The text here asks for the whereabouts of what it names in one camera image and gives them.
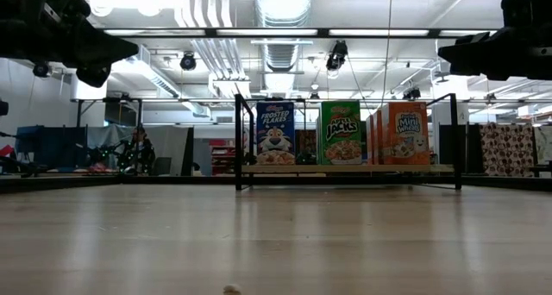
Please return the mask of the green Apple Jacks cereal box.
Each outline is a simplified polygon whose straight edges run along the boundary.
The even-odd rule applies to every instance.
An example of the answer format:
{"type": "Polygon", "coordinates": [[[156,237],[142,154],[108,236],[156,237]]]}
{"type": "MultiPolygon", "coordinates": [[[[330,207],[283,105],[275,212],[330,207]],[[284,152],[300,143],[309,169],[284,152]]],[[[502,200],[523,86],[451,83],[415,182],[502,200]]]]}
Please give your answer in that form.
{"type": "Polygon", "coordinates": [[[360,165],[361,106],[358,101],[327,101],[320,109],[322,165],[360,165]]]}

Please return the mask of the person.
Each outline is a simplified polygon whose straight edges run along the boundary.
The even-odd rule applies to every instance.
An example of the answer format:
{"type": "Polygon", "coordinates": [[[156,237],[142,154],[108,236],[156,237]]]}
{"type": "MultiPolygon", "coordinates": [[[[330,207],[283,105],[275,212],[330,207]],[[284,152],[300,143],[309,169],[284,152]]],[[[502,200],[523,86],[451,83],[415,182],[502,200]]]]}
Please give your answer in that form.
{"type": "Polygon", "coordinates": [[[126,168],[131,173],[150,175],[156,159],[154,145],[147,137],[147,132],[142,126],[136,127],[132,132],[132,140],[124,155],[128,158],[126,168]]]}

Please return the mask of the red storage bins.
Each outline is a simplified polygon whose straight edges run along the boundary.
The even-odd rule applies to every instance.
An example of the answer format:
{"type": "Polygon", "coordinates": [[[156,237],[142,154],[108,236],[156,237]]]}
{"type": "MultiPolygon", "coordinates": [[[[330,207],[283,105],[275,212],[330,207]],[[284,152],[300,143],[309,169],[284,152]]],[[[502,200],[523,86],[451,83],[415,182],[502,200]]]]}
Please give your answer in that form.
{"type": "Polygon", "coordinates": [[[235,167],[235,144],[233,140],[209,140],[212,176],[231,175],[235,167]]]}

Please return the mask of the patterned curtain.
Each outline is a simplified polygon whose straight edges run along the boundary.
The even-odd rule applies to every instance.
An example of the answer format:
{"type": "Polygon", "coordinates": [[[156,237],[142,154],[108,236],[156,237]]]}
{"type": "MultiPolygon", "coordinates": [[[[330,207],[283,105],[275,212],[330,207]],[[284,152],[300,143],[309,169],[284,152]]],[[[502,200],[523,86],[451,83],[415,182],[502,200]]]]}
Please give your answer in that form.
{"type": "Polygon", "coordinates": [[[479,126],[484,173],[497,177],[533,177],[534,137],[530,124],[479,126]]]}
{"type": "Polygon", "coordinates": [[[536,160],[544,165],[552,161],[552,126],[534,127],[536,160]]]}

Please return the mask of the blue Frosted Flakes cereal box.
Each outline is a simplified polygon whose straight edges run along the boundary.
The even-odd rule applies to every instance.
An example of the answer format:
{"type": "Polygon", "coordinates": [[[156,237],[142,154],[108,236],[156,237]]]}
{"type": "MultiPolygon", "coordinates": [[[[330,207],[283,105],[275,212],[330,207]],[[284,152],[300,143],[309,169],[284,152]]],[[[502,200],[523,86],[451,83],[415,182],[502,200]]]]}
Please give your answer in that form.
{"type": "Polygon", "coordinates": [[[256,109],[256,163],[260,166],[294,165],[294,103],[260,102],[256,109]]]}

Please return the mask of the silver ventilation duct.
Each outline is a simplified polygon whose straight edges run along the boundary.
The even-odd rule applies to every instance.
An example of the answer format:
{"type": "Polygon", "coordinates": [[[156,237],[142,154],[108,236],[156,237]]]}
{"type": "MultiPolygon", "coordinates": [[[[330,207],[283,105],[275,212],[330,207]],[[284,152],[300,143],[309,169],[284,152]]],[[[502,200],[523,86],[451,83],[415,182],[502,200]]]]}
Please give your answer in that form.
{"type": "MultiPolygon", "coordinates": [[[[262,28],[302,28],[306,26],[311,0],[254,0],[256,22],[262,28]]],[[[273,72],[289,72],[297,63],[298,45],[264,45],[266,66],[273,72]]]]}

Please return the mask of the black metal table frame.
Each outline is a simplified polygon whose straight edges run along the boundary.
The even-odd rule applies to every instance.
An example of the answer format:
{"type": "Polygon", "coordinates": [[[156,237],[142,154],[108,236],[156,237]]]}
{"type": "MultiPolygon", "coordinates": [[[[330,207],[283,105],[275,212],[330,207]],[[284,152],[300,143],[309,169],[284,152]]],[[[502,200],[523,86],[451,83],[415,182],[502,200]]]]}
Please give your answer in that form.
{"type": "Polygon", "coordinates": [[[2,178],[0,194],[45,191],[101,185],[453,185],[505,188],[552,192],[552,179],[487,176],[379,176],[379,177],[138,177],[138,176],[73,176],[43,178],[2,178]]]}

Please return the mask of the wooden shelf black metal frame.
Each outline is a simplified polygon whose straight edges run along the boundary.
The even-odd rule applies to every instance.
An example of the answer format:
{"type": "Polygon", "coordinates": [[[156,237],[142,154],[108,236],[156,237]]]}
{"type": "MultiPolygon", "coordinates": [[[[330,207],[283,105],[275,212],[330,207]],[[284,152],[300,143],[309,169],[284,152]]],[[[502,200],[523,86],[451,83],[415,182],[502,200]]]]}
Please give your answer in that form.
{"type": "Polygon", "coordinates": [[[235,189],[243,191],[255,185],[429,185],[440,184],[451,189],[462,188],[462,162],[460,136],[452,139],[453,163],[451,165],[287,165],[258,166],[253,151],[243,152],[242,112],[253,111],[248,101],[235,95],[235,189]]]}

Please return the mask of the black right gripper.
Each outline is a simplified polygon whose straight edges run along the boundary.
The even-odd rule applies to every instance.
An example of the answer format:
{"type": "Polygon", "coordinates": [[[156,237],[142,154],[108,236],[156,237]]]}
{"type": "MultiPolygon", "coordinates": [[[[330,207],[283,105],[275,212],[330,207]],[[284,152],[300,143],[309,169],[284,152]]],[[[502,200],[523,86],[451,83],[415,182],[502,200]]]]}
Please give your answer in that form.
{"type": "Polygon", "coordinates": [[[440,47],[454,75],[552,80],[552,0],[502,0],[504,28],[440,47]]]}

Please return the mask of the orange Mini Wheats cereal box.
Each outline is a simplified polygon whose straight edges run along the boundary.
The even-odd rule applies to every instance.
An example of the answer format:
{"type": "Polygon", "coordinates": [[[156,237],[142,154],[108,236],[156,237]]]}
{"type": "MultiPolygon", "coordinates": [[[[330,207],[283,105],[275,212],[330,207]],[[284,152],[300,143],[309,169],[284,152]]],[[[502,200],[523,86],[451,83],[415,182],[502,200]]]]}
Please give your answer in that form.
{"type": "Polygon", "coordinates": [[[383,161],[386,165],[430,163],[426,103],[388,103],[382,110],[382,119],[383,161]]]}
{"type": "Polygon", "coordinates": [[[381,165],[382,153],[381,153],[381,140],[382,136],[382,120],[381,120],[381,110],[376,110],[373,115],[373,148],[374,148],[374,163],[376,165],[381,165]]]}
{"type": "Polygon", "coordinates": [[[366,120],[367,125],[367,164],[374,164],[374,145],[373,145],[373,116],[370,115],[366,120]]]}

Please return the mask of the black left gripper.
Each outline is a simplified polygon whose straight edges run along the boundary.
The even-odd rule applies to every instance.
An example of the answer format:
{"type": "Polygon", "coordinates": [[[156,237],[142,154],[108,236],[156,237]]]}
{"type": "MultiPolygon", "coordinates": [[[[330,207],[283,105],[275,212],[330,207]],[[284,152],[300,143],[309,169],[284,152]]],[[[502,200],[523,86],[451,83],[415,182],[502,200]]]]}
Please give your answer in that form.
{"type": "Polygon", "coordinates": [[[138,54],[139,48],[94,28],[90,14],[85,0],[0,0],[0,58],[58,62],[100,87],[110,64],[138,54]]]}

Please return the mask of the blue grey partition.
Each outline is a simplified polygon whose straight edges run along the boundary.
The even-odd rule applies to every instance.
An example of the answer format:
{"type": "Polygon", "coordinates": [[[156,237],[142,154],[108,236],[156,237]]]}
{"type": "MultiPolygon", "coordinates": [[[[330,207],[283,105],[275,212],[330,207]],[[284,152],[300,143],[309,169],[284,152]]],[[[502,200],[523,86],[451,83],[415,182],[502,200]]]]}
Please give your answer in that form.
{"type": "Polygon", "coordinates": [[[75,168],[82,166],[87,155],[87,128],[19,127],[16,131],[16,151],[39,166],[75,168]]]}

